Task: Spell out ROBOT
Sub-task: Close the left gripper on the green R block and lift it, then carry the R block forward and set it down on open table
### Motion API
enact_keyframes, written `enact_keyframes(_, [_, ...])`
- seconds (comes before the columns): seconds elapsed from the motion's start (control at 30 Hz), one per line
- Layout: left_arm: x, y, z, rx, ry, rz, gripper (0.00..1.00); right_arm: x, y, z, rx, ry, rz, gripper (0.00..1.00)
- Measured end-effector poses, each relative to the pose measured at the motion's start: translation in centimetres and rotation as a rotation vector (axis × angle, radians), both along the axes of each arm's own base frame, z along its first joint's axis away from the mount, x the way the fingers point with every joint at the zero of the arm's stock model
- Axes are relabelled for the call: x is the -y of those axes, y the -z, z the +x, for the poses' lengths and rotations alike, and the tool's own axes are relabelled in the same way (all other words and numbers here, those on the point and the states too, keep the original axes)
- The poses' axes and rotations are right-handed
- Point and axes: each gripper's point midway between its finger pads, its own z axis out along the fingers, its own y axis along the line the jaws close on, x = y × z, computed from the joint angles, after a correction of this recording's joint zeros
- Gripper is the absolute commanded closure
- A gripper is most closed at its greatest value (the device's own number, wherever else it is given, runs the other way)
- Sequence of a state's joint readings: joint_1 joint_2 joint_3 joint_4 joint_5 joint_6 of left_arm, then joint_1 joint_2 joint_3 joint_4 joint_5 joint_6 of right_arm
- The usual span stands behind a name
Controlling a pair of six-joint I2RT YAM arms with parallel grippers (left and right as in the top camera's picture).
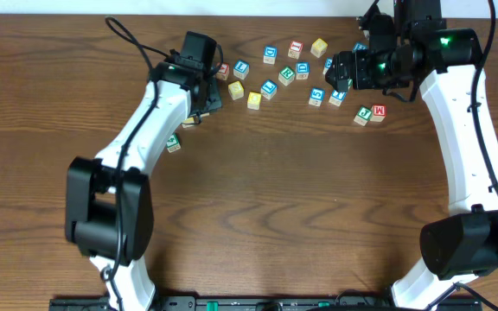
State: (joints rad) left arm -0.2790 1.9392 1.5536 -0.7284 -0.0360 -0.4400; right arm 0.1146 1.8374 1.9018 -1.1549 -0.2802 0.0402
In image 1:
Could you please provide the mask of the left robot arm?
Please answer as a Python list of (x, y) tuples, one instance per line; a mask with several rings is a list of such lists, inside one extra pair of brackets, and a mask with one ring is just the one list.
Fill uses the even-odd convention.
[(150, 175), (176, 129), (220, 102), (215, 72), (161, 62), (119, 134), (67, 170), (65, 236), (99, 271), (115, 310), (147, 310), (156, 296), (144, 253), (153, 225)]

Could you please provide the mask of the blue T block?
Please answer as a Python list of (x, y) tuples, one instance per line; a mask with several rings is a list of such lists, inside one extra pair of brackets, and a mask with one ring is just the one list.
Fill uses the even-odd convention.
[(332, 91), (329, 98), (329, 103), (334, 106), (340, 107), (346, 96), (347, 94), (345, 92)]

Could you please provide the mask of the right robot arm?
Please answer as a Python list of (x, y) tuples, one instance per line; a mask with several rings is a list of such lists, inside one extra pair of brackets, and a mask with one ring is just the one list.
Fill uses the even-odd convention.
[(325, 79), (334, 90), (404, 87), (431, 114), (444, 159), (449, 216), (420, 233), (421, 257), (390, 286), (380, 309), (439, 310), (477, 278), (498, 270), (498, 141), (485, 90), (491, 49), (473, 29), (451, 29), (438, 1), (396, 0), (392, 15), (372, 4), (358, 19), (368, 47), (336, 54)]

